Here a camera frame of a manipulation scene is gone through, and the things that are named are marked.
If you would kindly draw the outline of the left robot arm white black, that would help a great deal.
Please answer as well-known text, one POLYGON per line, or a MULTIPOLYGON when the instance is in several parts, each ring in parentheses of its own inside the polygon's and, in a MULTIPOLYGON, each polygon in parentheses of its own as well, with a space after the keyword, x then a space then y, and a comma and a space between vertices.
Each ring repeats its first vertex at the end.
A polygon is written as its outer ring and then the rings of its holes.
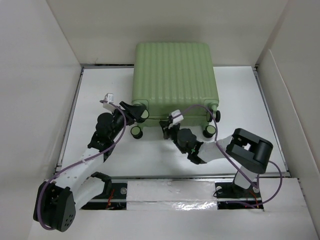
POLYGON ((97 117, 95 131, 80 159, 61 169, 38 188, 33 219, 47 231, 65 232, 73 223, 76 212, 91 199, 107 198, 112 191, 110 176, 97 169, 106 162, 126 127, 143 123, 149 117, 143 104, 119 105, 101 100, 113 108, 97 117))

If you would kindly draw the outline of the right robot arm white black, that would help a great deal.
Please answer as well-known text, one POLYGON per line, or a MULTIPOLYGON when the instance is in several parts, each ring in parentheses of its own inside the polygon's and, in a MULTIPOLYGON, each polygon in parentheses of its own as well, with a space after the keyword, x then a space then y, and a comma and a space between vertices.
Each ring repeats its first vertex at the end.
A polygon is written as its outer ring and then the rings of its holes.
POLYGON ((245 195, 250 187, 259 188, 254 182, 266 172, 273 151, 273 144, 243 128, 233 134, 213 142, 197 140, 189 128, 180 128, 169 121, 159 122, 165 140, 171 140, 187 159, 196 165, 204 165, 225 158, 237 172, 231 184, 231 191, 237 197, 245 195))

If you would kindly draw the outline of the green hard-shell suitcase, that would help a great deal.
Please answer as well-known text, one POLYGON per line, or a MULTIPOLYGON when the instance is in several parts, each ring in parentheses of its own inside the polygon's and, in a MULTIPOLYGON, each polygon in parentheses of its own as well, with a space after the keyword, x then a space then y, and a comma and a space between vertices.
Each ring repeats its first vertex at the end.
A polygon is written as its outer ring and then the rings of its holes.
POLYGON ((135 48, 132 105, 144 105, 149 118, 140 129, 159 127, 180 110, 183 127, 216 134, 221 119, 211 50, 201 42, 141 42, 135 48))

